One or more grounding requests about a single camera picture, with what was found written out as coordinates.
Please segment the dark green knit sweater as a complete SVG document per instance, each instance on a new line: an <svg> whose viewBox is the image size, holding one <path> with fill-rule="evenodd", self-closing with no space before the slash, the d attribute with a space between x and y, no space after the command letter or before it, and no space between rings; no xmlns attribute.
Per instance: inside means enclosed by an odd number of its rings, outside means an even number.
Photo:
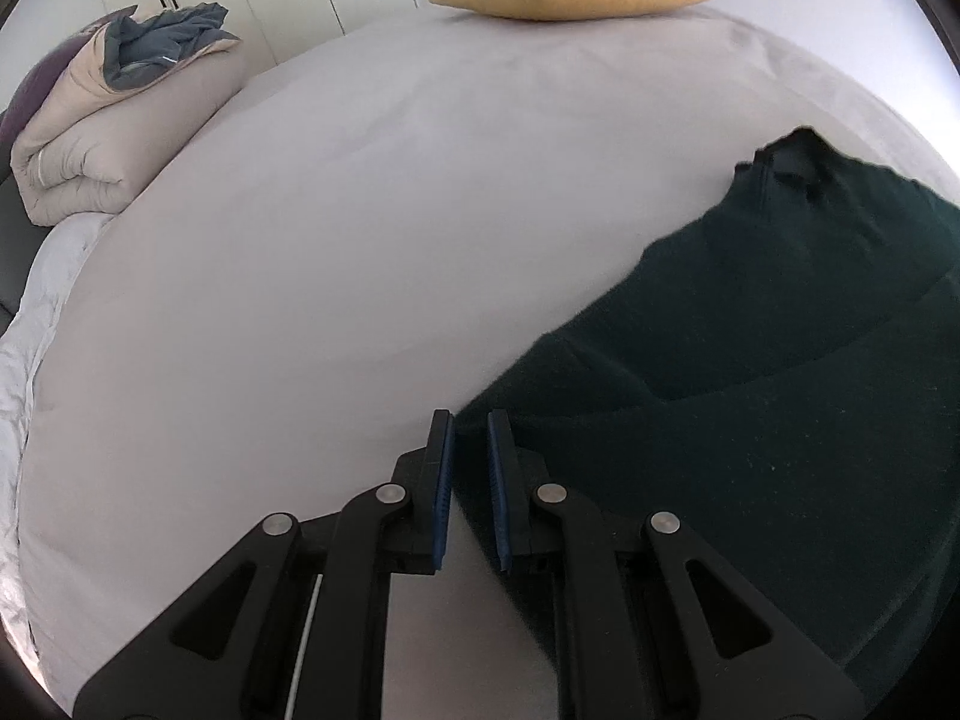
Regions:
<svg viewBox="0 0 960 720"><path fill-rule="evenodd" d="M604 511L674 512L878 702L958 587L958 210L808 128L460 411Z"/></svg>

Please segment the folded beige duvet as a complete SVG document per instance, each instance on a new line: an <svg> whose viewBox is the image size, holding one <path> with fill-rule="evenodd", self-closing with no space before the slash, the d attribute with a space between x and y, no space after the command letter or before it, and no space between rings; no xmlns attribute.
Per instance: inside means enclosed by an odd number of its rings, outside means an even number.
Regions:
<svg viewBox="0 0 960 720"><path fill-rule="evenodd" d="M112 91L103 76L106 26L14 140L8 172L36 226L124 211L247 78L236 36L235 46L205 52L142 89Z"/></svg>

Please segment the white crumpled bed sheet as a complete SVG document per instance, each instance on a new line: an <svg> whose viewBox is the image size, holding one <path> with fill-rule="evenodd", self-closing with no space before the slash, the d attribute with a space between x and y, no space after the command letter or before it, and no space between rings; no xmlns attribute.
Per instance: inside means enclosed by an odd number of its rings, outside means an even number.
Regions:
<svg viewBox="0 0 960 720"><path fill-rule="evenodd" d="M18 488L34 382L76 278L111 221L104 213L80 213L49 232L28 271L20 309L2 335L2 631L35 673L39 655L26 611L18 536Z"/></svg>

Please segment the grey blue crumpled cloth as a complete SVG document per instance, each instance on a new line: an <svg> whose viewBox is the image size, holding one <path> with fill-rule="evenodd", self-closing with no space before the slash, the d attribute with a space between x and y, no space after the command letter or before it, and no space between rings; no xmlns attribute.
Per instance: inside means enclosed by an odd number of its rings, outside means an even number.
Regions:
<svg viewBox="0 0 960 720"><path fill-rule="evenodd" d="M229 49L239 39L223 27L223 5L198 4L163 10L143 21L122 16L104 32L103 76L112 91L142 89L189 60L213 49Z"/></svg>

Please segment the purple cushion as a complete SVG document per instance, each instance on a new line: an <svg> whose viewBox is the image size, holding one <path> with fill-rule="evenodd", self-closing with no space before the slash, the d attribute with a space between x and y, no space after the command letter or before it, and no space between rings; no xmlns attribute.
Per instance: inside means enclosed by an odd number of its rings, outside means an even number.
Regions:
<svg viewBox="0 0 960 720"><path fill-rule="evenodd" d="M13 98L11 98L7 109L2 112L0 145L2 145L3 167L10 164L10 153L14 140L23 132L23 128L25 128L29 119L43 105L52 91L53 85L57 83L73 57L93 39L93 34L101 26L109 25L110 21L117 20L117 18L132 16L135 11L137 11L137 7L130 5L130 7L111 11L106 16L101 16L99 20L89 23L88 26L64 39L28 71L28 75L21 80L18 88L14 90Z"/></svg>

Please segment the dark grey headboard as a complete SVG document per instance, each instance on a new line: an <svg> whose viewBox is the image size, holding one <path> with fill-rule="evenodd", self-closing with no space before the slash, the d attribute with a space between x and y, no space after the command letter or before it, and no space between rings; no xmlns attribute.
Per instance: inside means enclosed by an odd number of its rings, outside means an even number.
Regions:
<svg viewBox="0 0 960 720"><path fill-rule="evenodd" d="M49 230L34 226L26 216L13 177L0 188L0 330L5 332L20 310L26 281L39 247Z"/></svg>

